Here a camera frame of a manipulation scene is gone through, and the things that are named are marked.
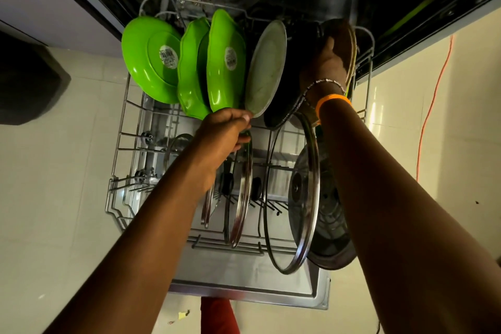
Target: green plastic dish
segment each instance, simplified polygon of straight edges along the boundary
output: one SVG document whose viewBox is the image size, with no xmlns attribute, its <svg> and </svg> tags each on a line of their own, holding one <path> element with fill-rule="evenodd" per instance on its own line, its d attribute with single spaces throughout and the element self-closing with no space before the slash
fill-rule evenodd
<svg viewBox="0 0 501 334">
<path fill-rule="evenodd" d="M 141 16 L 122 34 L 127 70 L 141 89 L 163 103 L 178 103 L 177 65 L 181 35 L 165 21 Z"/>
<path fill-rule="evenodd" d="M 188 24 L 177 65 L 179 103 L 186 115 L 200 120 L 211 113 L 206 76 L 209 30 L 209 21 L 204 17 Z"/>
<path fill-rule="evenodd" d="M 241 106 L 245 73 L 243 33 L 231 16 L 219 9 L 212 16 L 207 52 L 207 91 L 212 111 Z"/>
</svg>

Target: beige floor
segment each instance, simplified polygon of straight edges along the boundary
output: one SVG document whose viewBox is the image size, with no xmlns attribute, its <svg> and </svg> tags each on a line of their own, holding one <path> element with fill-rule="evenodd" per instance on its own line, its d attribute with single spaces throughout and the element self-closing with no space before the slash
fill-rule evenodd
<svg viewBox="0 0 501 334">
<path fill-rule="evenodd" d="M 420 181 L 494 257 L 501 255 L 501 11 L 456 34 L 423 142 Z M 442 40 L 374 78 L 367 124 L 415 176 L 417 146 L 448 50 Z M 71 77 L 54 108 L 0 126 L 0 331 L 38 333 L 118 237 L 104 214 L 126 70 L 121 60 L 51 49 Z M 365 101 L 366 84 L 355 106 Z M 133 87 L 134 97 L 140 97 Z M 134 128 L 134 116 L 126 124 Z M 236 302 L 242 333 L 376 332 L 358 261 L 332 273 L 329 311 Z M 168 325 L 177 312 L 191 314 Z M 170 295 L 155 332 L 199 332 L 199 299 Z"/>
</svg>

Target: red pant leg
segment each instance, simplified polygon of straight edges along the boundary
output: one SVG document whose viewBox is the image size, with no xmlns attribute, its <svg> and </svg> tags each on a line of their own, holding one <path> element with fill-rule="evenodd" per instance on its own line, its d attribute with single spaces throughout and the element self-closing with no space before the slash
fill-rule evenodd
<svg viewBox="0 0 501 334">
<path fill-rule="evenodd" d="M 200 310 L 201 334 L 240 334 L 229 300 L 202 297 Z"/>
</svg>

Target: white label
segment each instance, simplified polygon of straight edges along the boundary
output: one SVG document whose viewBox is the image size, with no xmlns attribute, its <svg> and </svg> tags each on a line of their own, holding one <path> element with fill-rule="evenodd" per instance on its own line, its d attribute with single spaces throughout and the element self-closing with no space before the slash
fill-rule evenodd
<svg viewBox="0 0 501 334">
<path fill-rule="evenodd" d="M 224 63 L 228 70 L 236 69 L 236 52 L 231 46 L 228 46 L 224 51 Z"/>
<path fill-rule="evenodd" d="M 174 49 L 172 49 L 170 46 L 163 45 L 160 48 L 159 54 L 160 59 L 165 66 L 167 66 L 169 69 L 177 68 L 178 58 Z"/>
</svg>

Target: white plate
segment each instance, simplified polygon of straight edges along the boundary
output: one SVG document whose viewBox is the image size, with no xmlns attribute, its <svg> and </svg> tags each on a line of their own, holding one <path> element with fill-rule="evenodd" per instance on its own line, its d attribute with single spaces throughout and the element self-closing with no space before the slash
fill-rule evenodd
<svg viewBox="0 0 501 334">
<path fill-rule="evenodd" d="M 250 61 L 246 85 L 246 109 L 261 116 L 272 102 L 284 71 L 287 33 L 280 20 L 266 27 Z"/>
</svg>

